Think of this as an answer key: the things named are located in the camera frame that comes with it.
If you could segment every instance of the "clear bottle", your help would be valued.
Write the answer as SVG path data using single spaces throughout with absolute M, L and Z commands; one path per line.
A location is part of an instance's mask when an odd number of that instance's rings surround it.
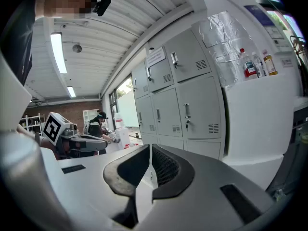
M 269 75 L 276 75 L 278 72 L 275 69 L 273 58 L 270 54 L 268 54 L 267 50 L 263 50 L 263 60 L 265 62 L 266 68 L 268 69 Z
M 250 59 L 250 56 L 245 52 L 243 48 L 241 48 L 240 51 L 241 51 L 240 57 L 242 58 L 244 63 L 243 68 L 245 77 L 247 77 L 248 79 L 256 79 L 257 72 L 253 62 Z
M 255 68 L 257 70 L 258 77 L 259 78 L 263 77 L 262 72 L 263 72 L 264 76 L 266 76 L 266 71 L 264 69 L 264 65 L 263 65 L 261 59 L 258 57 L 257 53 L 252 52 L 252 55 L 253 55 L 253 61 L 254 61 Z

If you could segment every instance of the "red-labeled bottle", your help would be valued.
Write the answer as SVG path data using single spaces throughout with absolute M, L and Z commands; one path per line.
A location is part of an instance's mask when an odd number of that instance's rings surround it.
M 240 49 L 241 51 L 241 59 L 243 60 L 243 68 L 244 68 L 244 74 L 245 77 L 248 79 L 256 79 L 258 78 L 257 76 L 257 71 L 255 69 L 255 66 L 253 62 L 251 61 L 249 55 L 245 52 L 243 48 Z

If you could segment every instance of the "ceiling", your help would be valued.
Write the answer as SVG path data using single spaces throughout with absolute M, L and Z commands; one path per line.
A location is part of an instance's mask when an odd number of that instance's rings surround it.
M 57 73 L 47 47 L 46 28 L 37 20 L 33 30 L 33 67 L 26 85 L 43 99 L 68 98 L 73 86 L 77 97 L 98 95 L 132 44 L 157 20 L 185 0 L 111 0 L 102 17 L 87 14 L 78 20 L 55 19 L 52 31 L 63 34 L 67 74 Z M 80 44 L 82 52 L 72 46 Z

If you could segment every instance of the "ceiling light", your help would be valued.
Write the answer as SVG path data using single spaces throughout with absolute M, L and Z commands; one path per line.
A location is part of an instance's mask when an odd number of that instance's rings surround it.
M 51 33 L 51 45 L 53 50 L 54 58 L 56 59 L 56 63 L 60 74 L 66 74 L 66 66 L 64 62 L 63 56 L 63 48 L 62 48 L 62 33 Z
M 67 87 L 67 89 L 72 98 L 76 97 L 73 87 Z

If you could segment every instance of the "gray metal locker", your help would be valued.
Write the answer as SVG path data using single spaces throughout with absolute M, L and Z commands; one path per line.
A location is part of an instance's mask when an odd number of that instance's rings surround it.
M 143 144 L 158 144 L 157 137 L 141 134 Z
M 175 88 L 153 96 L 157 130 L 160 135 L 182 137 L 182 127 Z
M 220 108 L 214 78 L 201 76 L 188 80 L 179 85 L 178 95 L 182 128 L 187 138 L 220 138 Z
M 220 151 L 220 142 L 204 142 L 204 141 L 188 140 L 187 151 L 218 159 Z
M 159 137 L 159 144 L 184 150 L 183 141 L 173 140 L 170 137 Z
M 177 81 L 211 72 L 202 48 L 191 30 L 186 30 L 166 43 L 167 56 L 173 63 Z
M 156 134 L 151 97 L 137 99 L 136 110 L 140 132 Z
M 131 71 L 135 99 L 149 94 L 148 80 L 145 72 L 145 62 L 140 63 Z
M 174 84 L 169 61 L 163 47 L 166 58 L 151 67 L 146 68 L 150 92 L 171 86 Z

